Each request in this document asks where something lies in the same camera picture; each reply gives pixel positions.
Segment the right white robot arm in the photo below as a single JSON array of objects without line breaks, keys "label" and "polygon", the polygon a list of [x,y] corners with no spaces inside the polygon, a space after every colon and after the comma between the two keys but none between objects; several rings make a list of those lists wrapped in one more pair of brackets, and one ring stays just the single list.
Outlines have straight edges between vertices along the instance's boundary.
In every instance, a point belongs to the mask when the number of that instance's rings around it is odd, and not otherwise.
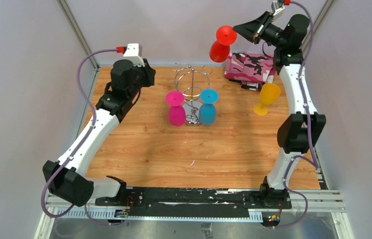
[{"label": "right white robot arm", "polygon": [[254,44],[261,40],[275,46],[274,66],[285,88],[289,116],[277,131],[280,147],[273,169],[260,186],[259,201],[271,208],[284,199],[288,178],[297,162],[310,152],[309,160],[316,169],[319,163],[314,146],[326,124],[326,116],[314,106],[305,79],[305,57],[301,49],[306,36],[312,36],[309,14],[293,15],[284,29],[272,24],[274,14],[264,12],[255,20],[239,24],[233,30]]}]

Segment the red plastic wine glass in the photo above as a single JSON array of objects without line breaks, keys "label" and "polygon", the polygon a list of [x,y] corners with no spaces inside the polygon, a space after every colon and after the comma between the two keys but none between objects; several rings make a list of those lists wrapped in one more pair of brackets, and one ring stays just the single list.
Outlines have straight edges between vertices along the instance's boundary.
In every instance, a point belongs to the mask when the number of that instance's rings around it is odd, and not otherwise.
[{"label": "red plastic wine glass", "polygon": [[224,62],[230,53],[230,46],[235,43],[237,33],[232,26],[223,25],[216,31],[216,40],[212,44],[209,57],[216,63]]}]

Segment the chrome wire glass rack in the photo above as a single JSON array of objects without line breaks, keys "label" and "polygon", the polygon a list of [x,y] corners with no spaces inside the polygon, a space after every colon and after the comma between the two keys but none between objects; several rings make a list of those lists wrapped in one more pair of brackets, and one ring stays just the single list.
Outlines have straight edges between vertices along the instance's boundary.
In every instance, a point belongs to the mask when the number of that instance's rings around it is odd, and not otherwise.
[{"label": "chrome wire glass rack", "polygon": [[175,73],[175,90],[184,96],[182,107],[186,112],[185,124],[187,126],[199,126],[202,123],[198,118],[200,107],[203,102],[200,98],[201,92],[210,87],[210,74],[213,69],[210,66],[180,65],[178,63],[170,67]]}]

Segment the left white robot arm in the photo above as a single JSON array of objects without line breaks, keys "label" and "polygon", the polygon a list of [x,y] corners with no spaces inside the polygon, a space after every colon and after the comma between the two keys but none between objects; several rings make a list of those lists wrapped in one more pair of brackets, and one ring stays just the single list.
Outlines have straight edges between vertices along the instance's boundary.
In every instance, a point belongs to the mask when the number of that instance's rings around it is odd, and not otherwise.
[{"label": "left white robot arm", "polygon": [[77,207],[98,198],[108,198],[116,206],[126,202],[125,181],[114,176],[86,178],[85,174],[110,132],[134,106],[141,88],[154,85],[156,71],[147,59],[142,62],[137,65],[132,59],[122,59],[113,64],[111,81],[96,105],[96,115],[58,160],[45,162],[42,171],[51,194]]}]

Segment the yellow plastic wine glass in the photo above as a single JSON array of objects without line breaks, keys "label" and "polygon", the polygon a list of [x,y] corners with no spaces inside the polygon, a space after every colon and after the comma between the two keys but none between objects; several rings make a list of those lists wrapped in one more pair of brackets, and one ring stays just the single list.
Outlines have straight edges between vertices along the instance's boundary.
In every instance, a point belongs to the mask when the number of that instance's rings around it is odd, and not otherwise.
[{"label": "yellow plastic wine glass", "polygon": [[264,84],[260,93],[260,102],[253,107],[253,111],[259,115],[264,116],[268,113],[268,106],[274,103],[281,93],[281,89],[274,83]]}]

